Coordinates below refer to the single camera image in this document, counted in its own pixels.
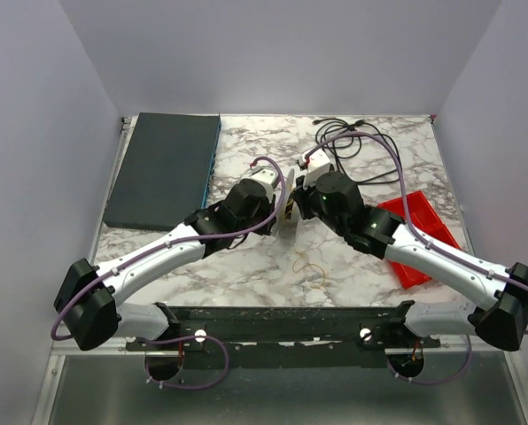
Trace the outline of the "grey cable spool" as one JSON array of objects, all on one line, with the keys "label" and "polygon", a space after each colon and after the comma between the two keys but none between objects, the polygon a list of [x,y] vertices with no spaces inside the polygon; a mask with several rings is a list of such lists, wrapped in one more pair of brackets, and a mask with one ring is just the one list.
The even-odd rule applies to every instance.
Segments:
[{"label": "grey cable spool", "polygon": [[280,203],[276,222],[271,228],[273,236],[295,236],[300,222],[299,207],[294,201],[293,191],[296,189],[297,172],[291,168],[284,177],[287,193]]}]

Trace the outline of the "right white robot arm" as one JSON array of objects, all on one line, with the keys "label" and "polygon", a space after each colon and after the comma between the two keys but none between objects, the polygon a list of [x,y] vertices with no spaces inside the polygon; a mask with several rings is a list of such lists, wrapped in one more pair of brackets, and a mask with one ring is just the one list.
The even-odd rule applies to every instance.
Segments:
[{"label": "right white robot arm", "polygon": [[464,297],[408,304],[403,325],[411,334],[478,336],[497,349],[519,350],[528,327],[527,265],[490,263],[428,237],[399,215],[365,205],[340,172],[298,177],[293,199],[302,219],[319,219],[356,251],[414,268]]}]

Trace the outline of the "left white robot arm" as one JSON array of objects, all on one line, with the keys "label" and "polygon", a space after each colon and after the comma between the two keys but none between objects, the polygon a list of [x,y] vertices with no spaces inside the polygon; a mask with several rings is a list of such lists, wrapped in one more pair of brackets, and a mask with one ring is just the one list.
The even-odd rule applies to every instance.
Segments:
[{"label": "left white robot arm", "polygon": [[229,249],[238,238],[269,235],[288,192],[276,193],[275,186],[243,179],[222,201],[136,251],[99,265],[75,261],[53,302],[58,317],[51,339],[74,340],[89,351],[114,336],[149,341],[170,336],[177,321],[165,304],[135,305],[129,298],[176,268]]}]

